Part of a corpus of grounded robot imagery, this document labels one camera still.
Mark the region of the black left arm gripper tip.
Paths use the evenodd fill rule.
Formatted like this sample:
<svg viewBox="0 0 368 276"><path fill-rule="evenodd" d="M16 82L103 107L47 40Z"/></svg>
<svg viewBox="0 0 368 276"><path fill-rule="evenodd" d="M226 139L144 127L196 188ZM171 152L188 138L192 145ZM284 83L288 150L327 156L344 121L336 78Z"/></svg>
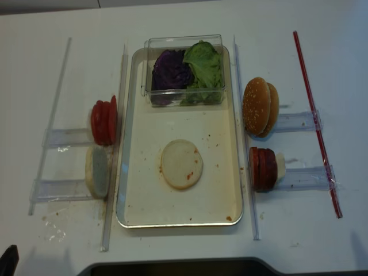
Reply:
<svg viewBox="0 0 368 276"><path fill-rule="evenodd" d="M18 262L18 247L16 245L11 245L0 258L0 276L13 276Z"/></svg>

